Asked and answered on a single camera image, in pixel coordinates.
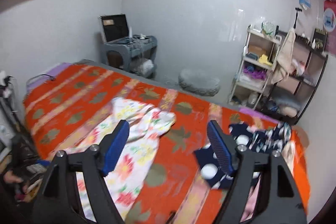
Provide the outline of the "white floral garment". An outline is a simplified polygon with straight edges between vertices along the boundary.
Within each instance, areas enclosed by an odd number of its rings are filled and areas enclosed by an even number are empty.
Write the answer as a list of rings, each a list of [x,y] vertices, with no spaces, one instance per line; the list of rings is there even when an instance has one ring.
[[[118,212],[125,219],[140,194],[157,154],[159,138],[175,123],[176,115],[149,103],[117,97],[112,100],[111,114],[78,145],[67,148],[66,152],[83,152],[90,145],[100,143],[120,120],[129,123],[129,137],[116,168],[104,180]]]

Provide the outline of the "navy polka dot garment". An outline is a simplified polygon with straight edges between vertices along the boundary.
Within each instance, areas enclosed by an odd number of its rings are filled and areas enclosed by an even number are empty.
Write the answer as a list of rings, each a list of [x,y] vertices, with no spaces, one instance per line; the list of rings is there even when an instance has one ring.
[[[251,151],[268,153],[276,150],[282,152],[291,139],[291,127],[287,123],[278,123],[276,127],[262,130],[247,123],[232,123],[228,126],[230,135],[238,145],[246,145]],[[212,189],[228,190],[233,177],[224,172],[210,144],[194,151],[202,178]]]

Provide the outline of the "orange patterned bed blanket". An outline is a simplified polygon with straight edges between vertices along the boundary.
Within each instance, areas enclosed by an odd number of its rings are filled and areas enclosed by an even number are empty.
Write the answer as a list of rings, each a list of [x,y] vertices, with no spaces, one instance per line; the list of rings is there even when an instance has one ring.
[[[67,153],[112,112],[122,97],[176,115],[140,194],[122,219],[104,178],[116,168],[130,125],[85,151]],[[310,186],[303,146],[291,125],[282,152],[258,153],[238,145],[232,123],[269,130],[278,121],[147,84],[116,69],[62,64],[27,89],[25,120],[38,154],[48,163],[33,207],[33,223],[306,223]],[[194,151],[210,144],[233,177],[228,190],[202,178]]]

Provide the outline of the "beige hanging towel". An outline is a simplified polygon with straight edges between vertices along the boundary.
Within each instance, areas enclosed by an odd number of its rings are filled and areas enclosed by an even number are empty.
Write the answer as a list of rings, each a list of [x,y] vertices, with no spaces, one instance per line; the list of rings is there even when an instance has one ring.
[[[282,80],[288,79],[295,38],[295,29],[290,28],[277,55],[277,65],[272,74],[271,84],[276,84]]]

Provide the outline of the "grey round floor cushion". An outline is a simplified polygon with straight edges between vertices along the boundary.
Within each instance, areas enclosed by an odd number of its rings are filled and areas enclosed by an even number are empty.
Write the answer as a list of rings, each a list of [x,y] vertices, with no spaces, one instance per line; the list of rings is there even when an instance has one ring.
[[[178,76],[178,83],[185,91],[208,97],[216,95],[221,88],[220,79],[192,69],[183,69]]]

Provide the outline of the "dark metal shelf rack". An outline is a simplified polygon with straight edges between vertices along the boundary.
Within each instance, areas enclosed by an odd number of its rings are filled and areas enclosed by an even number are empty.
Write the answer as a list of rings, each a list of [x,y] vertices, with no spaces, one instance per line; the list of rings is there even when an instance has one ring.
[[[258,111],[273,119],[297,124],[322,80],[328,55],[325,52],[328,34],[315,29],[311,40],[297,35],[293,47],[291,72],[287,80],[270,86]]]

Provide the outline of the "white storage shelf unit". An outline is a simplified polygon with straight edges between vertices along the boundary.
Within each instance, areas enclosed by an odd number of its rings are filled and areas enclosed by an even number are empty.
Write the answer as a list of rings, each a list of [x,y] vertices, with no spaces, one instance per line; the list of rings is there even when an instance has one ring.
[[[281,36],[266,35],[253,25],[247,27],[240,64],[228,95],[229,104],[257,107],[270,84],[281,44]]]

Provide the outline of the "grey utility cart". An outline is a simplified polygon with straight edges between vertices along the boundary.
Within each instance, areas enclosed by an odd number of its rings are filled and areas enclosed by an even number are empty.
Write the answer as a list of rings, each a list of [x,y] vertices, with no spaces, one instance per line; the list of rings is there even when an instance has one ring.
[[[146,79],[154,77],[157,66],[155,57],[157,39],[154,36],[125,37],[112,42],[103,42],[101,62],[110,67],[140,75]]]

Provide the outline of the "black open case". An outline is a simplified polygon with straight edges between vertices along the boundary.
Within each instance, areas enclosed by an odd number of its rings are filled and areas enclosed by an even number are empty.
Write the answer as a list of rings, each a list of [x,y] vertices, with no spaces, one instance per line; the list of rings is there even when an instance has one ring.
[[[104,43],[129,36],[129,26],[125,14],[100,16],[99,23]]]

